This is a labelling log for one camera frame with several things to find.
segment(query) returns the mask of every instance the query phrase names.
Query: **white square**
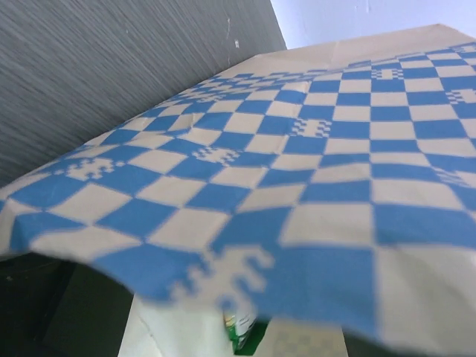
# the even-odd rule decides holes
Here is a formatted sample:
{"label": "white square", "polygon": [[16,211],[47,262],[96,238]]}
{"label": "white square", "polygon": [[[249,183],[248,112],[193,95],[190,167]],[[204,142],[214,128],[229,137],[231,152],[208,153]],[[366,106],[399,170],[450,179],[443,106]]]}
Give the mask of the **white square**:
{"label": "white square", "polygon": [[407,94],[404,91],[375,92],[370,95],[371,106],[407,106]]}
{"label": "white square", "polygon": [[308,93],[304,104],[307,106],[334,106],[338,93]]}
{"label": "white square", "polygon": [[246,100],[274,100],[280,91],[254,91]]}
{"label": "white square", "polygon": [[421,152],[372,152],[372,164],[406,164],[430,167],[430,162]]}
{"label": "white square", "polygon": [[373,244],[371,204],[298,205],[283,228],[282,246],[326,243],[345,246]]}
{"label": "white square", "polygon": [[410,106],[410,115],[413,121],[458,119],[451,104]]}
{"label": "white square", "polygon": [[128,129],[128,130],[135,130],[135,131],[142,131],[146,129],[149,124],[151,124],[156,117],[137,117],[129,120],[124,125],[122,125],[121,129]]}
{"label": "white square", "polygon": [[95,158],[96,156],[114,149],[118,145],[102,145],[100,147],[92,147],[91,149],[81,150],[76,154],[68,156],[68,158]]}
{"label": "white square", "polygon": [[461,124],[470,138],[476,138],[476,119],[461,119]]}
{"label": "white square", "polygon": [[300,91],[301,93],[307,93],[311,82],[293,82],[286,83],[281,89],[285,91]]}
{"label": "white square", "polygon": [[413,91],[443,91],[440,78],[412,78],[404,80],[405,90]]}
{"label": "white square", "polygon": [[142,245],[137,238],[102,227],[84,227],[80,230],[49,231],[37,237],[30,246],[36,253],[54,255],[80,263]]}
{"label": "white square", "polygon": [[225,167],[211,179],[211,182],[254,188],[267,171],[265,167]]}
{"label": "white square", "polygon": [[254,134],[260,128],[264,117],[262,114],[233,113],[223,131]]}
{"label": "white square", "polygon": [[279,170],[312,170],[318,167],[321,159],[321,155],[281,154],[271,167]]}
{"label": "white square", "polygon": [[294,206],[304,191],[304,184],[290,184],[277,187],[263,187],[253,190],[239,206],[238,212]]}
{"label": "white square", "polygon": [[437,73],[440,77],[467,77],[476,76],[476,72],[470,65],[447,65],[437,67]]}
{"label": "white square", "polygon": [[191,141],[192,143],[208,146],[214,143],[221,134],[222,132],[219,130],[209,130],[193,127],[185,134],[180,135],[179,138]]}
{"label": "white square", "polygon": [[182,208],[151,234],[147,242],[183,251],[203,251],[229,218],[226,213]]}
{"label": "white square", "polygon": [[168,115],[180,115],[189,106],[190,106],[189,103],[188,104],[177,104],[177,105],[168,106],[158,116],[159,117],[166,117]]}
{"label": "white square", "polygon": [[419,139],[418,147],[425,154],[476,158],[476,149],[469,139]]}
{"label": "white square", "polygon": [[125,205],[130,199],[131,197],[124,193],[88,183],[61,205],[49,211],[58,216],[91,224]]}
{"label": "white square", "polygon": [[172,126],[168,130],[173,131],[191,128],[197,121],[200,120],[202,116],[203,113],[190,113],[179,115],[179,117],[176,119],[176,121],[173,122]]}
{"label": "white square", "polygon": [[103,134],[97,136],[96,138],[92,138],[90,141],[87,141],[85,145],[87,146],[96,146],[96,145],[101,145],[103,141],[105,141],[113,132],[115,132],[115,129],[109,130],[108,132],[104,132]]}
{"label": "white square", "polygon": [[138,193],[137,197],[172,206],[182,206],[189,202],[206,182],[162,176]]}
{"label": "white square", "polygon": [[302,108],[302,104],[294,104],[294,103],[285,103],[274,101],[268,108],[266,112],[267,115],[274,115],[277,117],[291,117],[297,118]]}
{"label": "white square", "polygon": [[331,74],[322,74],[314,78],[314,81],[321,81],[321,80],[341,80],[342,79],[342,71],[331,73]]}
{"label": "white square", "polygon": [[265,154],[281,154],[288,142],[288,138],[288,136],[281,135],[257,134],[251,139],[251,142],[248,144],[245,151],[262,152]]}
{"label": "white square", "polygon": [[472,249],[398,245],[379,247],[375,257],[383,341],[442,356],[467,356],[476,349]]}
{"label": "white square", "polygon": [[250,87],[251,88],[266,87],[266,86],[270,86],[273,83],[274,83],[273,80],[263,80],[261,82],[256,82],[255,84],[252,84]]}
{"label": "white square", "polygon": [[434,67],[434,64],[430,60],[422,59],[417,61],[401,61],[402,68],[428,68]]}
{"label": "white square", "polygon": [[332,118],[336,121],[370,121],[370,107],[336,106]]}
{"label": "white square", "polygon": [[350,182],[368,180],[370,164],[356,162],[338,166],[320,167],[311,177],[311,182]]}
{"label": "white square", "polygon": [[370,152],[370,140],[366,139],[334,139],[326,144],[326,154],[356,154]]}
{"label": "white square", "polygon": [[341,80],[339,93],[369,93],[372,80]]}
{"label": "white square", "polygon": [[373,121],[370,123],[370,138],[376,140],[415,139],[414,124],[411,121]]}
{"label": "white square", "polygon": [[449,54],[427,54],[430,60],[461,60],[461,56],[455,53]]}
{"label": "white square", "polygon": [[372,196],[375,203],[463,209],[451,188],[436,182],[374,179]]}
{"label": "white square", "polygon": [[208,110],[208,113],[235,112],[243,103],[243,100],[219,100],[215,102]]}
{"label": "white square", "polygon": [[171,136],[154,135],[151,132],[143,132],[143,133],[149,133],[149,134],[141,135],[139,138],[135,136],[134,139],[129,141],[126,145],[130,147],[145,147],[147,149],[156,149],[168,143],[169,141],[173,140]]}
{"label": "white square", "polygon": [[157,173],[168,173],[186,158],[186,155],[177,152],[150,150],[136,156],[129,161],[129,164],[143,167],[144,169]]}

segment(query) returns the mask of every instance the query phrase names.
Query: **blue and white checkered cloth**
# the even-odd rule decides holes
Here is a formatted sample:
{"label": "blue and white checkered cloth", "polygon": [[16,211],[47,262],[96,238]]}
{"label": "blue and white checkered cloth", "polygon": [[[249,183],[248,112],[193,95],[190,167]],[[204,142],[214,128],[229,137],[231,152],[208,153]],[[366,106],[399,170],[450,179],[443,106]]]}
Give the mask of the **blue and white checkered cloth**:
{"label": "blue and white checkered cloth", "polygon": [[211,77],[0,190],[0,209],[0,251],[147,298],[445,350],[428,326],[476,330],[476,44]]}

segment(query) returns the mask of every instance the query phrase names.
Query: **textured gray wall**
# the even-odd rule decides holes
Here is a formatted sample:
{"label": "textured gray wall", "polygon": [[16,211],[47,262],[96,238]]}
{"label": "textured gray wall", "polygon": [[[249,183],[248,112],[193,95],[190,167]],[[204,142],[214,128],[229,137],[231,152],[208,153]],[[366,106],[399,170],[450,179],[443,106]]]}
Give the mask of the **textured gray wall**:
{"label": "textured gray wall", "polygon": [[0,187],[284,48],[269,0],[0,0]]}

